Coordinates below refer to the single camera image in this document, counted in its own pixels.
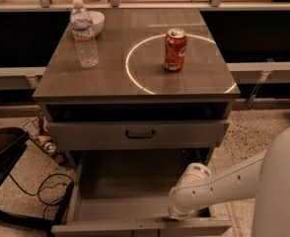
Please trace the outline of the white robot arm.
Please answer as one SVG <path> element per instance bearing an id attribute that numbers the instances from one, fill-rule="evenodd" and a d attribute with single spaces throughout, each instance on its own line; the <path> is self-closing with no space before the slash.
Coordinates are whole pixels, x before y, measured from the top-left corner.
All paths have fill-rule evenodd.
<path id="1" fill-rule="evenodd" d="M 189 218 L 213 204 L 254 198 L 252 237 L 290 237 L 290 127 L 269 147 L 217 174 L 187 166 L 169 193 L 172 219 Z"/>

